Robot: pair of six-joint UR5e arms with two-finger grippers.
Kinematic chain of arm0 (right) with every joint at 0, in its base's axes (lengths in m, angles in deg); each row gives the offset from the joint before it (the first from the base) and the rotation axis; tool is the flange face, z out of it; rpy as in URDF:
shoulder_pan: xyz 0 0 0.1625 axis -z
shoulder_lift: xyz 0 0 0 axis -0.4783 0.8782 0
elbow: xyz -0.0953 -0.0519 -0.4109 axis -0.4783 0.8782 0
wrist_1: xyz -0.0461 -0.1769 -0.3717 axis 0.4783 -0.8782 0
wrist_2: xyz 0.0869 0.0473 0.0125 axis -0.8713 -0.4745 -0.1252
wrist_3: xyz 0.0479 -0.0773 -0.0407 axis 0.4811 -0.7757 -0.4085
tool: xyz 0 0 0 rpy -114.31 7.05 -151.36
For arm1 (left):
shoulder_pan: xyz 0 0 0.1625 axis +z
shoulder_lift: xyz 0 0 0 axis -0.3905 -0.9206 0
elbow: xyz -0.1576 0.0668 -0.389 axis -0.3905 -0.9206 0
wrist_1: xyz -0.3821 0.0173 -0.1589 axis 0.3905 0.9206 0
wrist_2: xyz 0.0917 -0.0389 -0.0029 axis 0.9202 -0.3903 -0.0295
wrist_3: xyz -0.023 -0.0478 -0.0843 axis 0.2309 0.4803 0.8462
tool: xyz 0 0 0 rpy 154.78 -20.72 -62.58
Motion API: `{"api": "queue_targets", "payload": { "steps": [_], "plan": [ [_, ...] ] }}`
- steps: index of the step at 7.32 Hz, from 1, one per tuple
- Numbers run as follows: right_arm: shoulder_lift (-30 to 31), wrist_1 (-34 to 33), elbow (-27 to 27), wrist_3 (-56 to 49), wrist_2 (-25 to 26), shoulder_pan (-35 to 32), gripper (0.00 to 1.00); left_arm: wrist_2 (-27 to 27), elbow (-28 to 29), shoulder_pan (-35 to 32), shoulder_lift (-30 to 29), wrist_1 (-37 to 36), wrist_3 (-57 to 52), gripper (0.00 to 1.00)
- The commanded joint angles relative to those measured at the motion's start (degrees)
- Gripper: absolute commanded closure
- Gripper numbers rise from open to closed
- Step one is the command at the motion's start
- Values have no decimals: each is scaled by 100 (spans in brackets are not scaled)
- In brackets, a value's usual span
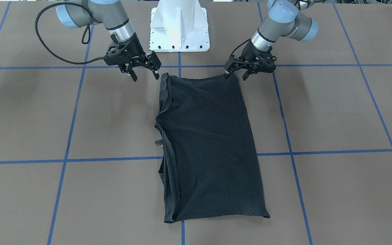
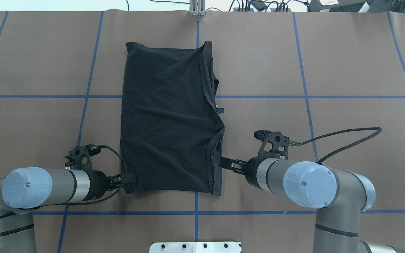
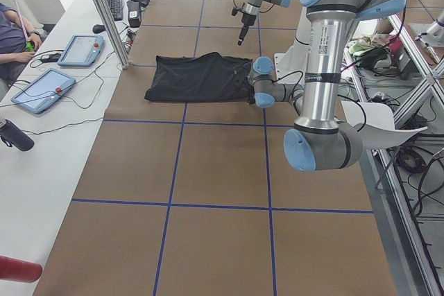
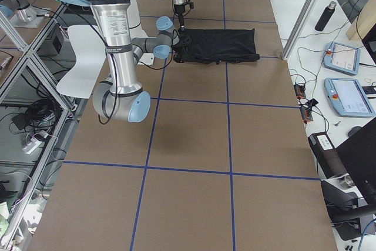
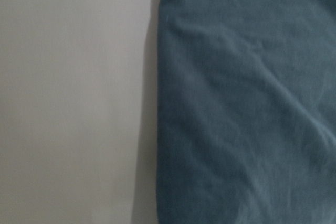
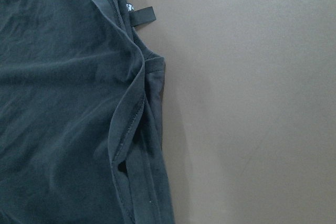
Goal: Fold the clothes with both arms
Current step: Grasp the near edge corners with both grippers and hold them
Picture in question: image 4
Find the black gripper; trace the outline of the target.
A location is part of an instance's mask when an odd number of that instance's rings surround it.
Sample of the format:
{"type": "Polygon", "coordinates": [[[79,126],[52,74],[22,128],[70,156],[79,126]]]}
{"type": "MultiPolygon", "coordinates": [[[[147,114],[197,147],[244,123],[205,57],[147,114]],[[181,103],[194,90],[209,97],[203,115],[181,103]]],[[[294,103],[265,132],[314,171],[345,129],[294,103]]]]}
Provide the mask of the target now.
{"type": "Polygon", "coordinates": [[[183,55],[186,52],[185,43],[183,41],[179,41],[178,43],[172,45],[172,49],[174,51],[173,59],[183,60],[183,55]]]}
{"type": "Polygon", "coordinates": [[[180,30],[185,30],[184,14],[186,13],[186,4],[174,4],[173,5],[174,14],[179,18],[180,30]]]}

